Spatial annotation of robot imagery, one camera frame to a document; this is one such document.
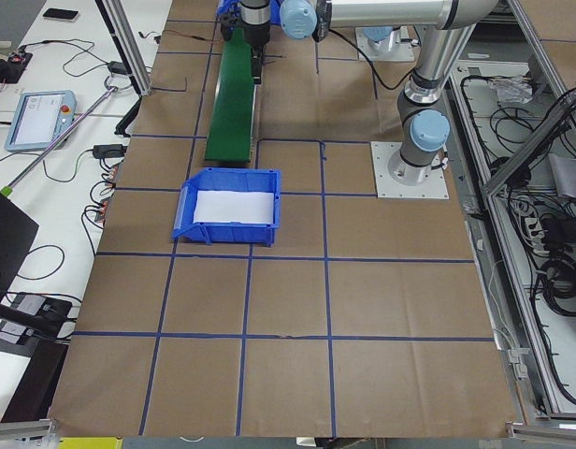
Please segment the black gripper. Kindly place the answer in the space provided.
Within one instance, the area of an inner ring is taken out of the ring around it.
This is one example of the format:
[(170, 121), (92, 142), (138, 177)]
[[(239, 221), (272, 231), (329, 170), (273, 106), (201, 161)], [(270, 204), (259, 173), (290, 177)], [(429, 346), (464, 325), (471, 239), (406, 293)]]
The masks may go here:
[(242, 22), (245, 41), (252, 47), (253, 52), (263, 52), (270, 41), (271, 22), (258, 24)]

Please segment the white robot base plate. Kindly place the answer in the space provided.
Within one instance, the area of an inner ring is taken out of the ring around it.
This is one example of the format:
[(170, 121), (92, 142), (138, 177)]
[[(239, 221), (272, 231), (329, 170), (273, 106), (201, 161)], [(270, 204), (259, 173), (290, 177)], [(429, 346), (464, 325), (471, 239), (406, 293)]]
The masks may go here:
[(378, 198), (449, 198), (444, 170), (436, 155), (427, 167), (412, 167), (401, 158), (401, 142), (371, 141), (372, 162)]

